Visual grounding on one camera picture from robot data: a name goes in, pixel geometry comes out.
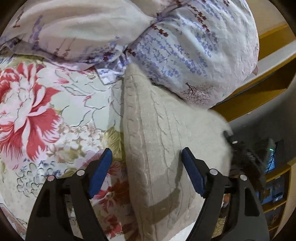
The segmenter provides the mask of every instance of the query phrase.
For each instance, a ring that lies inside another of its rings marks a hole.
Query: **cable knit pattern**
[[[230,128],[215,112],[193,109],[152,85],[137,65],[128,66],[124,86],[126,164],[139,231],[143,241],[169,241],[196,221],[204,201],[180,151],[188,146],[196,158],[227,175],[231,152],[222,132]]]

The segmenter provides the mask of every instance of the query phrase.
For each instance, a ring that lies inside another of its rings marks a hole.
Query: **large red peony print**
[[[25,158],[36,161],[59,138],[60,117],[49,107],[59,90],[37,83],[42,68],[20,63],[0,73],[0,150],[2,160],[12,169]]]

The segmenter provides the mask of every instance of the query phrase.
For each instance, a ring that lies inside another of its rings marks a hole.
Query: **silver screw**
[[[54,175],[50,175],[50,176],[47,177],[47,180],[49,182],[53,181],[54,179],[55,179],[55,176]]]
[[[213,176],[218,174],[218,171],[216,169],[211,169],[210,170],[210,174],[212,174]]]
[[[85,171],[84,170],[78,170],[77,172],[76,172],[76,174],[77,174],[77,176],[83,176],[84,174],[85,174]]]
[[[240,179],[242,179],[243,181],[246,181],[248,178],[247,178],[246,175],[242,174],[242,175],[240,176]]]

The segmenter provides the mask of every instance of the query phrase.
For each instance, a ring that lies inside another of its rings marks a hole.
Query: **blue gripper pad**
[[[96,195],[101,190],[102,184],[112,163],[112,151],[106,148],[100,159],[101,162],[90,179],[88,190],[90,198],[93,198],[94,195]]]
[[[182,150],[181,159],[195,191],[203,196],[205,193],[205,177],[202,176],[195,164],[195,162],[201,160],[197,160],[188,147]]]

